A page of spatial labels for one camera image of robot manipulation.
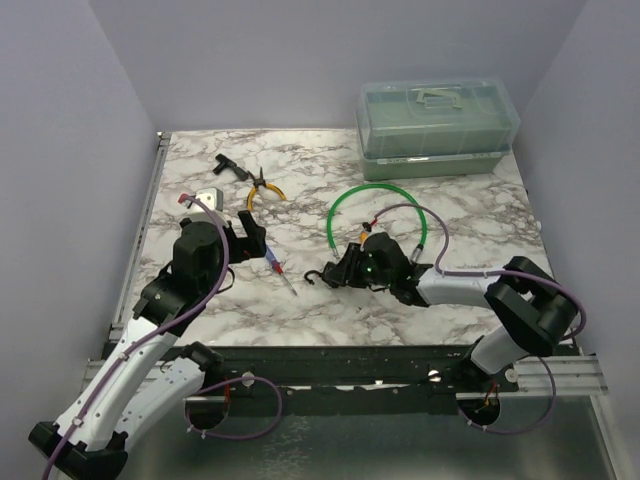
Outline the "green cable lock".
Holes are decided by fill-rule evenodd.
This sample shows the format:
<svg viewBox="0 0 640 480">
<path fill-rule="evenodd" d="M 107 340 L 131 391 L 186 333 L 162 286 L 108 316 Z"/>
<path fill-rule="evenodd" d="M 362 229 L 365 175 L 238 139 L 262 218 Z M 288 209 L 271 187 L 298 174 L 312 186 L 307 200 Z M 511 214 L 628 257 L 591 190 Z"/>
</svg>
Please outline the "green cable lock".
<svg viewBox="0 0 640 480">
<path fill-rule="evenodd" d="M 327 241 L 328 241 L 328 246 L 331 250 L 331 252 L 334 254 L 335 257 L 338 256 L 339 252 L 336 246 L 336 242 L 334 240 L 334 236 L 333 236 L 333 229 L 332 229 L 332 222 L 333 222 L 333 218 L 337 212 L 338 207 L 341 205 L 341 203 L 346 200 L 347 198 L 361 192 L 361 191 L 366 191 L 366 190 L 387 190 L 387 191 L 391 191 L 394 192 L 398 195 L 401 195 L 405 200 L 407 200 L 410 204 L 414 204 L 417 205 L 418 201 L 411 195 L 409 194 L 407 191 L 401 189 L 400 187 L 391 185 L 391 184 L 387 184 L 387 183 L 369 183 L 366 185 L 360 185 L 360 186 L 356 186 L 353 187 L 349 190 L 347 190 L 346 192 L 344 192 L 343 194 L 341 194 L 335 201 L 334 203 L 331 205 L 329 212 L 327 214 L 326 217 L 326 236 L 327 236 Z M 427 238 L 428 238 L 428 222 L 426 220 L 426 217 L 423 213 L 422 210 L 418 211 L 418 216 L 420 219 L 420 224 L 421 224 L 421 237 L 420 237 L 420 241 L 418 242 L 417 246 L 414 248 L 414 252 L 412 253 L 412 257 L 411 259 L 414 262 L 417 262 L 422 253 L 421 250 L 424 249 L 424 246 L 426 245 L 427 242 Z"/>
</svg>

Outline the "black padlock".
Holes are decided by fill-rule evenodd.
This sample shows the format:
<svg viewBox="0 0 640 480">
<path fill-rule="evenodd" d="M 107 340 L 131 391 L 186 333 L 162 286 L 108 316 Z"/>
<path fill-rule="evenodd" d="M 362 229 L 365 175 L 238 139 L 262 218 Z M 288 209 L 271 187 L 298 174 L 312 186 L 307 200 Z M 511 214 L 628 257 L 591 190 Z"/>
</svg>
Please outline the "black padlock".
<svg viewBox="0 0 640 480">
<path fill-rule="evenodd" d="M 322 270 L 308 270 L 304 273 L 303 279 L 310 285 L 314 285 L 315 280 L 319 280 L 330 288 L 340 288 L 345 285 L 341 270 L 333 262 L 327 262 Z"/>
</svg>

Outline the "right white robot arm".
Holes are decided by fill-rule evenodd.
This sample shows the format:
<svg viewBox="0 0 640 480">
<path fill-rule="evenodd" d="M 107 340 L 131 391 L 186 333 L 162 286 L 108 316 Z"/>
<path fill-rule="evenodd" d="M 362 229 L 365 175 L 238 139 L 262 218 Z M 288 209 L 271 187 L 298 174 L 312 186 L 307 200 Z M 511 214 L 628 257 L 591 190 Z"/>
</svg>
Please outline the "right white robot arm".
<svg viewBox="0 0 640 480">
<path fill-rule="evenodd" d="M 549 357 L 579 314 L 570 297 L 530 259 L 516 256 L 502 270 L 440 271 L 409 259 L 386 233 L 351 243 L 320 278 L 331 288 L 387 290 L 407 306 L 462 305 L 492 311 L 500 322 L 480 337 L 457 367 L 462 384 L 480 392 L 497 373 L 527 356 Z"/>
</svg>

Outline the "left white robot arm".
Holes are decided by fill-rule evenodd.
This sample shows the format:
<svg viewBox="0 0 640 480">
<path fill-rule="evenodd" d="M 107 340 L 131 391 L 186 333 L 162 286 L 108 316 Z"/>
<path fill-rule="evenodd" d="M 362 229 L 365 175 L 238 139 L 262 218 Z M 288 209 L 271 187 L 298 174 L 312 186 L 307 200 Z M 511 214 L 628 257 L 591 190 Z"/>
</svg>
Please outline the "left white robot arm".
<svg viewBox="0 0 640 480">
<path fill-rule="evenodd" d="M 133 447 L 172 407 L 195 391 L 209 395 L 220 387 L 220 357 L 199 342 L 160 378 L 143 382 L 219 291 L 229 266 L 265 256 L 265 229 L 248 210 L 238 217 L 243 237 L 215 213 L 181 221 L 171 261 L 143 289 L 99 372 L 56 420 L 32 429 L 29 440 L 50 468 L 71 479 L 115 479 Z"/>
</svg>

